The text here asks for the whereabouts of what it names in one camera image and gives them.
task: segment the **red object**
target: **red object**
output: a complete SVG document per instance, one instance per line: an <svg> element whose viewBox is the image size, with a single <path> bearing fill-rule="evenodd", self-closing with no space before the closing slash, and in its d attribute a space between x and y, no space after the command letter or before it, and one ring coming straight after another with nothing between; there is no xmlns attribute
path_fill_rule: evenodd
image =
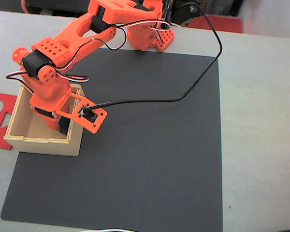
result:
<svg viewBox="0 0 290 232"><path fill-rule="evenodd" d="M101 108L94 109L93 118L88 119L82 114L82 108L96 105L86 97L73 94L70 82L62 74L69 71L73 65L101 47L104 42L114 38L117 28L114 24L132 23L139 20L161 20L162 0L144 0L143 5L132 0L91 0L88 12L67 25L54 38L45 37L31 46L33 52L39 51L51 60L39 68L37 76L28 73L21 74L33 95L30 99L31 109L48 124L49 128L60 131L59 120L66 117L82 125L88 131L96 133L107 116ZM159 31L161 23L146 22L128 28L128 38L136 50L146 51L155 47L163 52L173 41L172 29ZM83 36L90 28L97 32L94 36ZM13 61L25 70L23 59L31 52L24 47L17 48ZM80 100L78 106L69 114L69 99Z"/></svg>
<svg viewBox="0 0 290 232"><path fill-rule="evenodd" d="M3 109L0 111L0 148L11 150L12 146L3 137L8 127L1 127L7 113L12 114L17 96L0 93L0 100L3 101Z"/></svg>
<svg viewBox="0 0 290 232"><path fill-rule="evenodd" d="M215 30L243 33L243 22L241 18L207 15ZM204 16L198 17L188 25L189 28L211 30Z"/></svg>

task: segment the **red foam piece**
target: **red foam piece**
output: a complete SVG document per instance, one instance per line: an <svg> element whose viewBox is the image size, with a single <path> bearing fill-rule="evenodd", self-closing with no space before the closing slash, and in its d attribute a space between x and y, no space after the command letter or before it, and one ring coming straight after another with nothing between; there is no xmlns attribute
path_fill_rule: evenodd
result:
<svg viewBox="0 0 290 232"><path fill-rule="evenodd" d="M228 31L235 33L243 33L243 22L241 18L206 15L213 24L215 30ZM207 29L211 30L204 16L198 17L188 25L189 28Z"/></svg>
<svg viewBox="0 0 290 232"><path fill-rule="evenodd" d="M7 113L12 114L17 96L0 93L0 100L3 101L3 109L0 111L0 148L11 150L12 146L7 143L3 137L8 127L1 127L1 124Z"/></svg>

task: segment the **white table surface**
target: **white table surface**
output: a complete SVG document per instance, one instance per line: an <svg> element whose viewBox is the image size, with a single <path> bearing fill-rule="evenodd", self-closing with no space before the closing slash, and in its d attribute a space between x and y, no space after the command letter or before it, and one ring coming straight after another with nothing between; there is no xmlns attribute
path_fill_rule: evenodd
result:
<svg viewBox="0 0 290 232"><path fill-rule="evenodd" d="M55 36L72 19L0 12L0 92L18 94L5 79L18 70L18 46ZM175 28L169 53L215 56L211 31ZM290 229L290 39L219 32L223 230L275 232ZM116 46L122 34L110 42ZM126 43L123 49L131 49ZM18 151L0 149L0 212ZM4 221L0 232L74 232L75 228Z"/></svg>

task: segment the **black mat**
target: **black mat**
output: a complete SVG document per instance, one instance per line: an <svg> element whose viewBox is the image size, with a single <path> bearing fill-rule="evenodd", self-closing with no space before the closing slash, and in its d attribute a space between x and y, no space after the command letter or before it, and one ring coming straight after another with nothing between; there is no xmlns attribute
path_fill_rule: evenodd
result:
<svg viewBox="0 0 290 232"><path fill-rule="evenodd" d="M173 98L211 57L100 49L73 68L94 102ZM218 64L177 103L106 108L79 157L20 152L1 218L140 232L222 231Z"/></svg>

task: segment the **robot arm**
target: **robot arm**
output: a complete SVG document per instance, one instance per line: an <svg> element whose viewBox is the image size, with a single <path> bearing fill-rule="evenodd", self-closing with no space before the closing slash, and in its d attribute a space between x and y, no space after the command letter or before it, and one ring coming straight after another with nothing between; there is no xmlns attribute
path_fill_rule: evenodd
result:
<svg viewBox="0 0 290 232"><path fill-rule="evenodd" d="M144 0L143 4L132 0L91 0L88 13L75 19L54 38L45 37L31 46L17 48L12 59L24 73L21 74L33 95L30 105L48 126L60 131L60 120L67 118L96 133L107 112L94 109L84 113L82 108L95 105L83 96L72 93L69 80L62 74L73 65L114 38L119 26L126 24L128 38L137 50L156 47L164 51L173 41L171 29L161 30L162 0ZM89 30L96 34L83 36ZM69 100L80 100L73 112L69 112Z"/></svg>

